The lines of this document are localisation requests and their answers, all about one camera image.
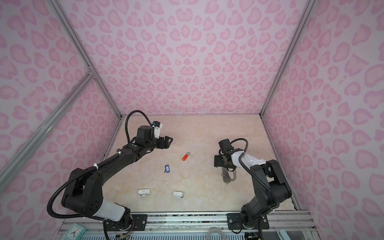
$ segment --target beige table surface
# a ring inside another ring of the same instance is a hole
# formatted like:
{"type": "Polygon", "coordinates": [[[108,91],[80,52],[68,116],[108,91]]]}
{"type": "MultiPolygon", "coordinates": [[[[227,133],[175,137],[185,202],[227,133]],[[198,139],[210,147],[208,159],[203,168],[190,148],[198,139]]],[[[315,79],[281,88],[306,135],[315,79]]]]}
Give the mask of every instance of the beige table surface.
{"type": "MultiPolygon", "coordinates": [[[[163,124],[160,135],[173,138],[170,148],[155,149],[122,169],[103,186],[107,200],[126,206],[132,212],[240,211],[255,196],[252,178],[238,168],[234,182],[227,185],[223,181],[222,168],[214,167],[220,140],[246,138],[248,154],[259,159],[275,159],[259,115],[150,116],[149,120],[163,124]],[[182,161],[186,152],[195,156],[182,161]],[[170,173],[164,173],[166,164],[170,173]],[[137,191],[146,188],[150,188],[152,194],[139,197],[137,191]],[[173,191],[182,191],[184,198],[173,197],[173,191]]],[[[110,156],[127,143],[124,122],[110,156]]],[[[144,117],[129,119],[131,139],[140,125],[147,125],[144,117]]],[[[235,148],[244,148],[244,145],[243,141],[233,144],[235,148]]],[[[291,199],[281,203],[278,210],[294,210],[291,199]]]]}

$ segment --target blue key tag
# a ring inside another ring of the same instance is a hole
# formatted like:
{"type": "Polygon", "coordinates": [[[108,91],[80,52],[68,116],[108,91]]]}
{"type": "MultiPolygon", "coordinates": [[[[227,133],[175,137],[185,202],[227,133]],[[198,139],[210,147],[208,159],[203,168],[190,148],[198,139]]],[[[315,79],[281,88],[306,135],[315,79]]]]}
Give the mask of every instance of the blue key tag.
{"type": "Polygon", "coordinates": [[[167,164],[166,166],[165,166],[165,171],[164,172],[166,172],[166,173],[168,173],[168,172],[170,172],[170,169],[169,169],[169,165],[167,164]]]}

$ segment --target mounting plate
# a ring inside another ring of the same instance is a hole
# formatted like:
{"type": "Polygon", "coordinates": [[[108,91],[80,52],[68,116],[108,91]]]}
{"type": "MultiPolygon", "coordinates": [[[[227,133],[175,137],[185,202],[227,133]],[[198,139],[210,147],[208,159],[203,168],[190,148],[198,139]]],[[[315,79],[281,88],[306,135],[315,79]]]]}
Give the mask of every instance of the mounting plate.
{"type": "MultiPolygon", "coordinates": [[[[147,214],[132,214],[132,220],[135,222],[133,231],[144,231],[147,224],[147,214]]],[[[107,231],[120,231],[118,226],[110,222],[106,227],[107,231]]]]}
{"type": "Polygon", "coordinates": [[[144,231],[147,224],[147,214],[132,214],[132,220],[135,222],[134,231],[144,231]]]}
{"type": "MultiPolygon", "coordinates": [[[[268,223],[267,217],[265,216],[264,219],[266,220],[266,222],[262,221],[262,229],[269,229],[269,223],[268,223]]],[[[228,223],[228,229],[229,230],[240,230],[240,229],[245,230],[245,227],[242,226],[243,224],[242,224],[242,219],[241,219],[240,213],[238,213],[238,214],[227,214],[227,223],[228,223]]]]}

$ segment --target vent grille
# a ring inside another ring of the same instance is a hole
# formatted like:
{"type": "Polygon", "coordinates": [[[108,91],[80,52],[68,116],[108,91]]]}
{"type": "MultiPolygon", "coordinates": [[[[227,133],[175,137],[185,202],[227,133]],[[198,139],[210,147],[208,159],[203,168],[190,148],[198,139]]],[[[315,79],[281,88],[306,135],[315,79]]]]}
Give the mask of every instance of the vent grille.
{"type": "MultiPolygon", "coordinates": [[[[233,234],[225,233],[228,240],[244,240],[244,233],[233,234]]],[[[129,240],[204,240],[206,233],[134,233],[129,240]]],[[[111,240],[119,240],[115,238],[115,234],[109,235],[111,240]]],[[[81,240],[106,240],[103,233],[85,234],[81,240]]],[[[212,233],[209,240],[222,240],[217,233],[212,233]]]]}

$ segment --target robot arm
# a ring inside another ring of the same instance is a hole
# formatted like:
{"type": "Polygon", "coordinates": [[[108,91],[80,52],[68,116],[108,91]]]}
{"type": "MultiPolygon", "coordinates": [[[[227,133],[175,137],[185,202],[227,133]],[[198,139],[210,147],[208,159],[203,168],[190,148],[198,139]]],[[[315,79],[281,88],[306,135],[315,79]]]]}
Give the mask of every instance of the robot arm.
{"type": "Polygon", "coordinates": [[[223,154],[215,156],[215,167],[231,169],[241,167],[252,175],[255,196],[242,207],[241,215],[244,225],[254,227],[260,217],[263,218],[272,211],[272,207],[291,197],[291,188],[276,160],[265,161],[246,154],[242,149],[234,149],[228,139],[220,141],[219,146],[219,153],[223,154]],[[273,181],[268,182],[267,176],[273,178],[273,181]]]}
{"type": "MultiPolygon", "coordinates": [[[[121,169],[137,162],[155,148],[169,148],[173,139],[168,136],[160,137],[161,127],[162,124],[156,121],[152,126],[140,126],[137,136],[122,149],[118,149],[118,153],[114,156],[87,169],[73,170],[69,179],[75,178],[75,180],[68,181],[60,188],[65,187],[62,206],[78,213],[71,217],[108,219],[116,228],[127,229],[132,221],[130,209],[104,199],[102,186],[121,169]]],[[[65,215],[56,214],[52,210],[52,203],[57,195],[58,193],[55,193],[48,202],[47,211],[53,217],[65,218],[65,215]]]]}

